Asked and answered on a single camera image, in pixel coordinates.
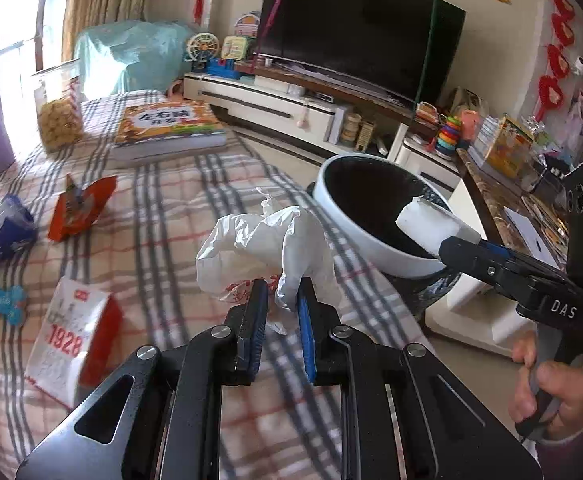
tv screen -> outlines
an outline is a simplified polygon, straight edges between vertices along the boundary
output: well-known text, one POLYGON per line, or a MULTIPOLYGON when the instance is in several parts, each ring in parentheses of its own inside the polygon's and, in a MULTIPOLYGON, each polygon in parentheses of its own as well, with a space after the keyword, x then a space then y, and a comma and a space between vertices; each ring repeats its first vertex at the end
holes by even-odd
MULTIPOLYGON (((263 1, 258 34, 275 1, 263 1)), ((442 0, 282 0, 260 52, 434 103, 464 19, 442 0)))

book cover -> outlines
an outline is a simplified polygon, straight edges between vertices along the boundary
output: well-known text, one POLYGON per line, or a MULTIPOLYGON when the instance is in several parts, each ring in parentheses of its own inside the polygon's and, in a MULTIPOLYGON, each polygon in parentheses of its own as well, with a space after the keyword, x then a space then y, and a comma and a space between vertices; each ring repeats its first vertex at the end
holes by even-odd
POLYGON ((224 132, 225 128, 203 101, 130 106, 124 111, 114 146, 224 132))

book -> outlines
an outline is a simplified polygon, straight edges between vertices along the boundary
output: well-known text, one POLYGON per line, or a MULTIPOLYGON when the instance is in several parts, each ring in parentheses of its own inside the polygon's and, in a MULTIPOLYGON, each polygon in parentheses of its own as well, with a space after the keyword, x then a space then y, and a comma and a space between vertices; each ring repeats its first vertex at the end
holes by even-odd
POLYGON ((332 144, 338 144, 338 139, 340 138, 340 131, 343 129, 343 123, 345 122, 345 116, 353 109, 351 105, 335 105, 334 107, 334 119, 332 120, 331 128, 327 132, 325 141, 331 142, 332 144))
POLYGON ((226 144, 225 127, 203 101, 127 107, 110 158, 139 164, 226 144))

light blue cover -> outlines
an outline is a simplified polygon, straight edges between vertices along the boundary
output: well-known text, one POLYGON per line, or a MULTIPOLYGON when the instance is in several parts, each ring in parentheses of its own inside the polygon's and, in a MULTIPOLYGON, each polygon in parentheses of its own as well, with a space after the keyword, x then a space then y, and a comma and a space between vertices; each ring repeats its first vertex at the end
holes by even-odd
POLYGON ((84 94, 95 99, 132 90, 165 92, 189 71, 183 59, 193 35, 192 28, 175 22, 129 20, 86 28, 74 51, 84 94))

plaid bed sheet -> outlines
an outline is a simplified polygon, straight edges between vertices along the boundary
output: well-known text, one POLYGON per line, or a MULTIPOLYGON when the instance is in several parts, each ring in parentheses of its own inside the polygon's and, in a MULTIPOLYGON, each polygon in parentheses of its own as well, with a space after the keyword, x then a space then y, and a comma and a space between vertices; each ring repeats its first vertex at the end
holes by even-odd
MULTIPOLYGON (((143 344, 169 349, 187 343, 222 322, 230 308, 196 286, 196 254, 219 217, 262 212, 257 186, 284 205, 308 207, 322 222, 344 323, 384 344, 427 344, 389 282, 352 250, 311 197, 238 137, 229 136, 227 149, 216 154, 125 170, 108 164, 124 108, 161 100, 159 92, 137 91, 87 102, 85 140, 54 155, 37 147, 0 176, 0 199, 17 194, 40 227, 33 248, 0 266, 0 286, 21 285, 30 298, 23 327, 0 316, 0 468, 9 478, 68 414, 22 378, 59 278, 115 293, 124 322, 110 370, 143 344), (55 244, 46 232, 66 173, 81 185, 117 174, 118 188, 90 231, 55 244)), ((307 383, 297 334, 267 329, 254 385, 223 394, 221 478, 340 478, 340 421, 338 391, 307 383)))

